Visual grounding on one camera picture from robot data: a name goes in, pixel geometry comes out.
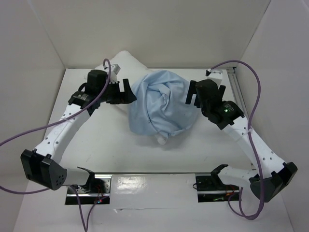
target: crumpled fabric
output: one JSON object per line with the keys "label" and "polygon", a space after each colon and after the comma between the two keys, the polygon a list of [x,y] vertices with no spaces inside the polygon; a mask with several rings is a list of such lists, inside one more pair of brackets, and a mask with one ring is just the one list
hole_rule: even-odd
{"label": "crumpled fabric", "polygon": [[169,138],[189,129],[199,113],[192,104],[185,104],[189,85],[177,74],[163,70],[135,82],[132,91],[137,100],[130,104],[128,115],[131,131]]}

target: white backdrop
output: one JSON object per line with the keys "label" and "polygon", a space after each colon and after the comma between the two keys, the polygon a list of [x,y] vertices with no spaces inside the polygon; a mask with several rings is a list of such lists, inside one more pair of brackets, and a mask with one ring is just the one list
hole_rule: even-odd
{"label": "white backdrop", "polygon": [[[48,122],[64,66],[27,0],[0,1],[0,141]],[[20,155],[32,149],[44,131],[0,148],[0,185],[24,191]],[[0,231],[9,232],[22,195],[0,190]]]}
{"label": "white backdrop", "polygon": [[240,59],[270,0],[28,0],[66,67],[129,51],[147,67]]}
{"label": "white backdrop", "polygon": [[[299,169],[282,191],[295,232],[309,227],[308,41],[309,0],[272,0],[242,58],[257,71],[262,85],[253,125],[279,156]],[[242,66],[237,76],[250,111],[256,80]]]}

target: purple cable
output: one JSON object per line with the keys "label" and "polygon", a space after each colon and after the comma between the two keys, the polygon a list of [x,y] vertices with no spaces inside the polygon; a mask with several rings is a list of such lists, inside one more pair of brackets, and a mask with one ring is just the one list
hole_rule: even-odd
{"label": "purple cable", "polygon": [[15,136],[7,139],[7,140],[4,140],[2,143],[0,143],[0,146],[4,145],[4,144],[8,143],[9,141],[12,141],[12,140],[14,140],[14,139],[16,139],[16,138],[18,138],[20,136],[23,136],[23,135],[26,135],[26,134],[29,134],[29,133],[32,133],[32,132],[40,131],[40,130],[43,130],[43,129],[46,129],[46,128],[49,128],[49,127],[53,127],[53,126],[58,125],[58,124],[61,124],[61,123],[65,122],[66,120],[70,120],[71,118],[74,118],[74,117],[78,116],[79,114],[81,114],[82,112],[87,110],[89,107],[91,107],[102,96],[102,94],[106,90],[107,85],[109,84],[110,79],[111,79],[111,72],[112,72],[112,70],[111,70],[111,63],[110,63],[110,61],[108,59],[104,59],[103,64],[105,64],[105,62],[107,62],[108,65],[109,65],[109,71],[108,71],[108,77],[107,77],[106,83],[105,83],[102,91],[100,92],[100,94],[88,106],[86,106],[81,111],[71,115],[70,117],[67,117],[66,119],[63,119],[63,120],[60,120],[58,122],[54,122],[54,123],[48,124],[46,126],[42,126],[42,127],[38,127],[38,128],[35,128],[35,129],[31,129],[31,130],[22,132],[20,134],[17,134],[17,135],[15,135]]}
{"label": "purple cable", "polygon": [[49,188],[45,188],[45,189],[43,188],[43,189],[32,191],[32,192],[17,192],[17,191],[9,190],[2,186],[0,186],[0,189],[8,193],[18,194],[18,195],[28,195],[28,194],[39,193],[39,192],[44,192],[46,190],[49,190]]}
{"label": "purple cable", "polygon": [[78,192],[76,191],[76,189],[74,188],[74,186],[70,186],[70,188],[74,191],[75,195],[76,195],[76,199],[77,199],[77,203],[78,203],[78,207],[79,207],[79,213],[81,215],[81,220],[82,220],[82,224],[83,224],[83,227],[84,227],[84,230],[85,232],[88,231],[88,224],[89,224],[89,218],[90,218],[90,214],[91,214],[91,211],[93,210],[93,208],[96,206],[96,204],[98,203],[98,201],[95,201],[94,204],[91,206],[89,212],[88,212],[88,215],[87,215],[87,222],[85,223],[85,220],[84,220],[84,216],[83,216],[83,210],[82,210],[82,204],[81,204],[81,200],[79,199],[79,196],[78,196]]}
{"label": "purple cable", "polygon": [[[220,64],[217,64],[217,65],[211,67],[211,69],[215,69],[215,68],[217,68],[217,67],[219,67],[219,66],[221,66],[221,65],[223,65],[223,64],[232,63],[232,62],[234,62],[234,63],[240,63],[240,64],[243,64],[243,65],[245,65],[246,67],[248,67],[248,68],[251,70],[251,72],[254,74],[254,76],[255,76],[255,78],[256,78],[256,81],[257,81],[257,86],[258,86],[258,89],[257,89],[257,97],[256,97],[256,101],[255,101],[254,107],[253,107],[253,109],[252,109],[252,112],[251,112],[251,114],[250,114],[250,116],[249,116],[249,120],[248,120],[248,130],[249,130],[249,129],[251,128],[251,125],[252,125],[253,115],[254,115],[254,113],[255,113],[255,111],[256,111],[256,108],[257,108],[257,105],[258,105],[258,103],[259,103],[259,101],[260,101],[260,96],[261,96],[261,83],[260,83],[260,79],[259,79],[257,73],[254,71],[254,69],[253,69],[249,64],[247,64],[247,63],[245,63],[245,62],[243,62],[243,61],[241,61],[241,60],[237,60],[237,59],[227,60],[227,61],[224,61],[224,62],[222,62],[222,63],[220,63]],[[259,159],[259,156],[258,156],[258,154],[257,154],[256,148],[255,148],[255,146],[254,146],[254,143],[253,143],[253,140],[252,140],[252,135],[251,135],[251,132],[250,132],[250,131],[248,132],[248,136],[249,136],[249,141],[250,141],[250,144],[251,144],[252,149],[253,149],[253,152],[254,152],[254,156],[255,156],[255,158],[256,158],[256,162],[257,162],[257,166],[258,166],[258,170],[259,170],[259,175],[260,175],[260,180],[261,180],[260,204],[259,204],[259,207],[258,207],[258,209],[257,209],[257,211],[256,211],[255,214],[253,214],[253,215],[245,215],[244,212],[243,212],[243,210],[242,210],[242,206],[241,206],[241,196],[242,196],[242,190],[243,190],[243,188],[241,188],[241,189],[240,189],[240,192],[239,192],[239,209],[240,209],[241,214],[238,213],[238,212],[236,212],[236,211],[232,208],[232,206],[231,206],[230,200],[231,200],[231,197],[232,197],[233,195],[231,195],[231,196],[228,198],[228,205],[229,205],[229,207],[231,208],[231,210],[232,210],[235,214],[237,214],[238,216],[244,217],[244,218],[246,218],[246,219],[248,219],[248,220],[254,220],[254,219],[256,219],[256,218],[260,215],[261,211],[263,210],[263,207],[264,207],[264,193],[265,193],[265,187],[264,187],[264,181],[263,181],[264,178],[263,178],[263,171],[262,171],[261,161],[260,161],[260,159]]]}
{"label": "purple cable", "polygon": [[[0,146],[20,137],[20,136],[23,136],[23,135],[26,135],[26,134],[29,134],[29,133],[32,133],[32,132],[36,132],[36,131],[40,131],[40,130],[43,130],[43,129],[46,129],[46,128],[49,128],[49,127],[52,127],[52,126],[56,126],[58,124],[61,124],[71,118],[74,118],[76,117],[77,115],[81,114],[82,112],[84,112],[85,110],[87,110],[89,107],[91,107],[101,96],[102,94],[105,92],[109,82],[110,82],[110,79],[111,79],[111,74],[112,74],[112,69],[111,69],[111,62],[108,60],[108,59],[104,59],[103,61],[103,65],[105,64],[105,62],[108,63],[108,66],[109,66],[109,70],[108,70],[108,76],[107,76],[107,79],[106,79],[106,83],[103,87],[103,89],[101,90],[101,92],[99,93],[99,95],[94,98],[94,100],[88,105],[86,106],[84,109],[82,109],[81,111],[71,115],[70,117],[67,117],[66,119],[63,119],[63,120],[60,120],[58,122],[54,122],[54,123],[51,123],[51,124],[48,124],[46,126],[42,126],[42,127],[38,127],[38,128],[35,128],[35,129],[31,129],[31,130],[28,130],[28,131],[25,131],[25,132],[22,132],[20,134],[17,134],[7,140],[4,140],[2,143],[0,143]],[[41,189],[41,190],[37,190],[37,191],[33,191],[33,192],[17,192],[17,191],[13,191],[13,190],[9,190],[7,188],[4,188],[2,186],[0,186],[0,189],[3,190],[3,191],[6,191],[6,192],[9,192],[9,193],[13,193],[13,194],[20,194],[20,195],[23,195],[23,194],[33,194],[33,193],[38,193],[38,192],[43,192],[43,191],[46,191],[48,190],[48,188],[45,188],[45,189]]]}

